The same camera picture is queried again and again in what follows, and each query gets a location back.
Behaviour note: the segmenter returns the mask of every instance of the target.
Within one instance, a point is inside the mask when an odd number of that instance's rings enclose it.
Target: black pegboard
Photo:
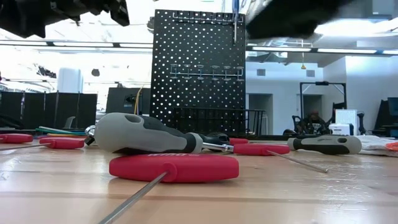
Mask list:
[[[245,66],[244,16],[239,15],[236,43],[232,14],[192,11],[156,10],[150,115],[167,126],[173,126],[173,108],[245,109],[246,83],[244,69],[239,78],[237,67]],[[177,65],[177,78],[170,74]],[[231,75],[230,81],[212,80],[212,76],[184,73]]]

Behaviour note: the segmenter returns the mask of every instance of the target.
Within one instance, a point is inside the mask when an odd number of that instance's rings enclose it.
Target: screwdriver shaft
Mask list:
[[[30,148],[30,147],[48,146],[50,144],[51,143],[34,144],[34,145],[28,145],[28,146],[17,146],[17,147],[10,147],[10,148],[0,149],[0,151],[14,150],[14,149],[27,149],[27,148]]]
[[[149,182],[143,188],[141,188],[137,193],[129,197],[121,205],[119,205],[113,212],[106,216],[98,224],[110,224],[116,221],[126,210],[137,203],[145,194],[147,194],[152,188],[154,188],[169,172],[164,172],[156,177],[153,181]]]
[[[304,166],[307,166],[307,167],[311,167],[312,169],[315,169],[315,170],[320,171],[320,172],[324,172],[324,173],[326,173],[326,174],[329,172],[328,169],[324,169],[324,168],[322,168],[322,167],[318,167],[318,166],[309,164],[309,163],[307,163],[307,162],[303,162],[303,161],[300,161],[300,160],[298,160],[298,159],[291,158],[291,157],[289,157],[289,156],[284,156],[284,155],[281,155],[281,154],[278,154],[278,153],[272,152],[272,151],[268,151],[268,152],[271,153],[271,154],[274,155],[274,156],[279,156],[279,157],[282,157],[282,158],[284,158],[284,159],[288,159],[288,160],[290,160],[290,161],[296,162],[296,163],[298,163],[298,164],[301,164],[301,165],[304,165]]]

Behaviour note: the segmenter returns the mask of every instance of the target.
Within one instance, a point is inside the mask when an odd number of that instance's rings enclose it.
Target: wooden workbench surface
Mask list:
[[[116,223],[397,223],[397,158],[290,155],[330,173],[279,157],[237,156],[239,178],[160,184]],[[0,152],[0,223],[97,223],[146,184],[110,176],[114,156],[95,147]]]

